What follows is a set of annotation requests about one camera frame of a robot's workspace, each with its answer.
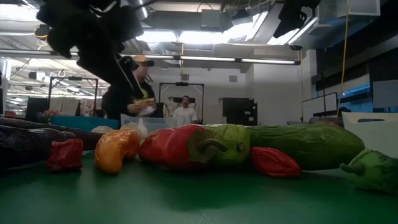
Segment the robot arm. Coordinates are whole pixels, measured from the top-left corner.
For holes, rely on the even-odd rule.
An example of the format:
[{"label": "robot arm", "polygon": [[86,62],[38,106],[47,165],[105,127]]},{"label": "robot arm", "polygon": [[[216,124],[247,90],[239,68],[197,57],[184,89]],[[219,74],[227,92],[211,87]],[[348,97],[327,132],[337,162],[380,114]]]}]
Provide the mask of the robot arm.
[{"label": "robot arm", "polygon": [[132,75],[137,64],[122,57],[123,42],[144,33],[136,16],[143,7],[123,6],[120,0],[107,12],[113,0],[46,0],[37,13],[38,20],[51,27],[47,42],[58,54],[71,58],[70,49],[77,47],[77,64],[85,70],[116,85],[128,94],[142,96]]}]

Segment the eggplant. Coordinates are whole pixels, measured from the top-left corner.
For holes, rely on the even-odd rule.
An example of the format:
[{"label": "eggplant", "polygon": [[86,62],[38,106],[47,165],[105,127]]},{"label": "eggplant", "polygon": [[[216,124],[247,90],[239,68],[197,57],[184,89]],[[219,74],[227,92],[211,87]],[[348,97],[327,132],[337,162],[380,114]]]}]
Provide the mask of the eggplant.
[{"label": "eggplant", "polygon": [[0,125],[0,170],[44,161],[52,141],[74,139],[76,135],[55,129],[22,129]]}]

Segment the red bell pepper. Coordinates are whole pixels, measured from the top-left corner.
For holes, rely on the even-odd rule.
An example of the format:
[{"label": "red bell pepper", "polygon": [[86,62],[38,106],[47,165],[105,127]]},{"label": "red bell pepper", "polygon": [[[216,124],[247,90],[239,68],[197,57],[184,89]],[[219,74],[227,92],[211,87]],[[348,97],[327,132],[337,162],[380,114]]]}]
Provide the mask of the red bell pepper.
[{"label": "red bell pepper", "polygon": [[296,160],[277,149],[253,147],[251,155],[254,167],[271,177],[298,177],[301,172]]},{"label": "red bell pepper", "polygon": [[145,138],[139,150],[142,160],[178,170],[198,170],[227,148],[199,125],[158,130]]},{"label": "red bell pepper", "polygon": [[81,157],[83,154],[83,141],[69,139],[64,142],[53,141],[51,155],[47,159],[47,168],[53,172],[76,171],[83,167]]}]

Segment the yellow cable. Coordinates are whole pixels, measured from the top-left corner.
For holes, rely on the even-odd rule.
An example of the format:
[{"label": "yellow cable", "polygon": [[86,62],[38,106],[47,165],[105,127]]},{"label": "yellow cable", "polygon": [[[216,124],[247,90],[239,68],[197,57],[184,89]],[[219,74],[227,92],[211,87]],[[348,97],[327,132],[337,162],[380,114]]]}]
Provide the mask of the yellow cable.
[{"label": "yellow cable", "polygon": [[347,56],[347,38],[348,38],[348,15],[349,11],[351,10],[351,0],[348,0],[348,10],[347,10],[347,16],[346,16],[346,34],[344,38],[344,54],[343,54],[343,72],[341,74],[341,84],[340,84],[340,97],[338,98],[338,104],[337,104],[337,118],[338,120],[338,113],[340,112],[340,104],[341,104],[341,96],[343,94],[343,83],[344,83],[344,76],[346,74],[346,56]]}]

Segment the orange bell pepper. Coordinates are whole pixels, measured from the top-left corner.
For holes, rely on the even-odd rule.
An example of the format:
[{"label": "orange bell pepper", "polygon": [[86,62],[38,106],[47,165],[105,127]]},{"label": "orange bell pepper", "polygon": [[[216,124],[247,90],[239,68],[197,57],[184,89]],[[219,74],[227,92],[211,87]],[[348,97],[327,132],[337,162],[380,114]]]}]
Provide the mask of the orange bell pepper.
[{"label": "orange bell pepper", "polygon": [[95,165],[109,174],[118,174],[123,159],[133,159],[138,153],[140,134],[131,129],[104,134],[95,148]]}]

